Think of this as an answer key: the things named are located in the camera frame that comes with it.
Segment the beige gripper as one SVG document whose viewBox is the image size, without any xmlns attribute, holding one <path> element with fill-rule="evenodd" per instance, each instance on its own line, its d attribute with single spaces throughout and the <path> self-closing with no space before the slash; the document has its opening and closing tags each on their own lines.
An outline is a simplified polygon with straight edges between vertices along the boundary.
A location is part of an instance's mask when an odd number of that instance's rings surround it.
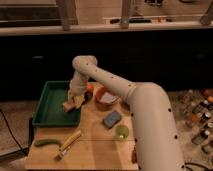
<svg viewBox="0 0 213 171">
<path fill-rule="evenodd" d="M 87 80 L 74 80 L 72 79 L 69 84 L 68 98 L 75 97 L 75 103 L 73 101 L 67 101 L 62 104 L 65 112 L 71 111 L 74 107 L 80 108 L 85 101 L 83 95 L 87 91 Z"/>
</svg>

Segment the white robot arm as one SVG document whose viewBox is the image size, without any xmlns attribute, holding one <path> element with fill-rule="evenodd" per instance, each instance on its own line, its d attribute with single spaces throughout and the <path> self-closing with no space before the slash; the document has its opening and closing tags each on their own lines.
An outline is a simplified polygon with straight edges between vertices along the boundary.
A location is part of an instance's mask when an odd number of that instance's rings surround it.
<svg viewBox="0 0 213 171">
<path fill-rule="evenodd" d="M 92 55 L 73 58 L 71 96 L 82 95 L 90 78 L 125 101 L 132 114 L 137 163 L 141 171 L 185 171 L 183 152 L 169 97 L 153 82 L 132 82 L 97 66 Z"/>
</svg>

